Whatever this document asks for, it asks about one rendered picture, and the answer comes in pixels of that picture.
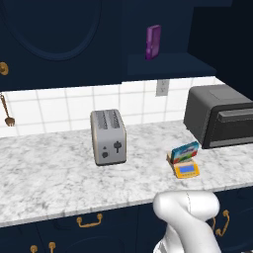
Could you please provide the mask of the purple box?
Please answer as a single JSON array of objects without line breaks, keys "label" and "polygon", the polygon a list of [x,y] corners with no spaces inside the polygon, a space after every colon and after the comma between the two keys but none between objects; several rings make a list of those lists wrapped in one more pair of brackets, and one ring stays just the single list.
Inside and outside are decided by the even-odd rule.
[{"label": "purple box", "polygon": [[145,58],[151,60],[159,54],[161,26],[154,25],[146,29]]}]

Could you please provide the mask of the blue green red food box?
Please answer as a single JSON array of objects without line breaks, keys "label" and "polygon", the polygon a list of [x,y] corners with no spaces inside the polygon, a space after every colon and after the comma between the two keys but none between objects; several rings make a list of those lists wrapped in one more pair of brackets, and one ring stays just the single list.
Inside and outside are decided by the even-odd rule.
[{"label": "blue green red food box", "polygon": [[172,164],[183,162],[197,155],[199,144],[196,141],[174,148],[171,152]]}]

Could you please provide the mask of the brown hanging fork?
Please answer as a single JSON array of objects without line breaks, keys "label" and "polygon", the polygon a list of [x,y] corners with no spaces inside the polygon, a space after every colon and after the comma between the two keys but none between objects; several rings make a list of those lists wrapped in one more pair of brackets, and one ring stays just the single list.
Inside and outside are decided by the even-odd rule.
[{"label": "brown hanging fork", "polygon": [[13,127],[15,125],[15,119],[11,118],[9,116],[9,112],[8,112],[8,108],[7,108],[7,105],[6,105],[5,97],[2,94],[0,94],[0,100],[2,102],[3,108],[4,108],[5,113],[6,113],[5,123],[8,127]]}]

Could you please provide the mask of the dark blue open cabinet door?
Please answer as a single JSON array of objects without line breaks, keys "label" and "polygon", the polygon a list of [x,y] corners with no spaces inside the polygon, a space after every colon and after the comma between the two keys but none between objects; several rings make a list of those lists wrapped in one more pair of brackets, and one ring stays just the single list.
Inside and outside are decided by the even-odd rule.
[{"label": "dark blue open cabinet door", "polygon": [[197,0],[188,52],[253,100],[253,0]]}]

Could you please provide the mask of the dark grey toaster oven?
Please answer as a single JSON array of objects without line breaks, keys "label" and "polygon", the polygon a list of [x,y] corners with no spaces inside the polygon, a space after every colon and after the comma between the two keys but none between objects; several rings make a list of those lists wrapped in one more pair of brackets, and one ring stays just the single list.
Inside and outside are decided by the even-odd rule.
[{"label": "dark grey toaster oven", "polygon": [[253,143],[253,101],[228,85],[192,87],[184,125],[202,149]]}]

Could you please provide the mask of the dark blue base cabinet door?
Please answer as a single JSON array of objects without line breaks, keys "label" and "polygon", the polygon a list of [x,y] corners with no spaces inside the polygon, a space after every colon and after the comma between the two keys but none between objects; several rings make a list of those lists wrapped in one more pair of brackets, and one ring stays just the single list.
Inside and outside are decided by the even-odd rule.
[{"label": "dark blue base cabinet door", "polygon": [[31,253],[30,247],[36,242],[32,226],[16,225],[0,228],[0,253]]},{"label": "dark blue base cabinet door", "polygon": [[230,222],[222,237],[215,236],[222,253],[253,251],[253,186],[216,192],[220,211],[215,228],[223,228],[224,210],[229,210]]}]

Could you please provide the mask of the grey wall outlet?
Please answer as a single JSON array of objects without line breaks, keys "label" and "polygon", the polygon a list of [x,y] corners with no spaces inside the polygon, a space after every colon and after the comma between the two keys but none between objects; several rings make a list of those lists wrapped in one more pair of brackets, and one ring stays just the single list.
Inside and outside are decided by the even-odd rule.
[{"label": "grey wall outlet", "polygon": [[156,84],[156,96],[167,96],[169,90],[169,79],[159,79]]}]

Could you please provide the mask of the dark blue open wall cabinet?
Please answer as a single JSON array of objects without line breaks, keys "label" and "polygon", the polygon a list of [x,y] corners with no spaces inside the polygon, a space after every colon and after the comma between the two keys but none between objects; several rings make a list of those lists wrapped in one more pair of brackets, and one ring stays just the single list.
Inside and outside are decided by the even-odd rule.
[{"label": "dark blue open wall cabinet", "polygon": [[[212,76],[215,69],[188,44],[196,0],[123,0],[124,81]],[[157,57],[145,59],[146,29],[161,26]]]}]

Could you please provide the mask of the yellow digital scale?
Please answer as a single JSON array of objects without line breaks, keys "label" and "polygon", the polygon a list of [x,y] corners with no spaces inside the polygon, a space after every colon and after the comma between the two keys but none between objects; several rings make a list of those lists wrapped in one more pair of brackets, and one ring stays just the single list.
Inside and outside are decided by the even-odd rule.
[{"label": "yellow digital scale", "polygon": [[178,179],[194,178],[200,175],[198,164],[194,161],[193,158],[173,164],[171,162],[170,154],[167,154],[166,160],[171,166],[174,175]]}]

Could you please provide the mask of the dark blue wall cabinet door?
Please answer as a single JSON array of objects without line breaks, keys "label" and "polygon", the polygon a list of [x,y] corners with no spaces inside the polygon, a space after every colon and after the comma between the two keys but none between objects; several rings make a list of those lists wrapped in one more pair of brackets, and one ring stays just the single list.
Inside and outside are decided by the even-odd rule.
[{"label": "dark blue wall cabinet door", "polygon": [[0,91],[122,82],[122,0],[0,0]]}]

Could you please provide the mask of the dark blue drawer front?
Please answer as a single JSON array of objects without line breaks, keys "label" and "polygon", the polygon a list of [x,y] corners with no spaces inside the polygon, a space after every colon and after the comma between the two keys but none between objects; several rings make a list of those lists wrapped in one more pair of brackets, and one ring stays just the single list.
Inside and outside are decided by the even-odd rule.
[{"label": "dark blue drawer front", "polygon": [[[69,217],[40,221],[37,229],[44,250],[48,243],[55,242],[53,253],[135,253],[138,207],[78,214]],[[80,228],[77,216],[83,223],[103,219],[100,225]]]}]

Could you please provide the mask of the silver two-slot toaster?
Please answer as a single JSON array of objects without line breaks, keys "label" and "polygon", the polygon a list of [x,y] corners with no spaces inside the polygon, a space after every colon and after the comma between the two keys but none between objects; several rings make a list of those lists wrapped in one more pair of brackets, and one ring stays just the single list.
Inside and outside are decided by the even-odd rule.
[{"label": "silver two-slot toaster", "polygon": [[90,115],[92,145],[98,166],[127,161],[127,132],[117,109],[93,111]]}]

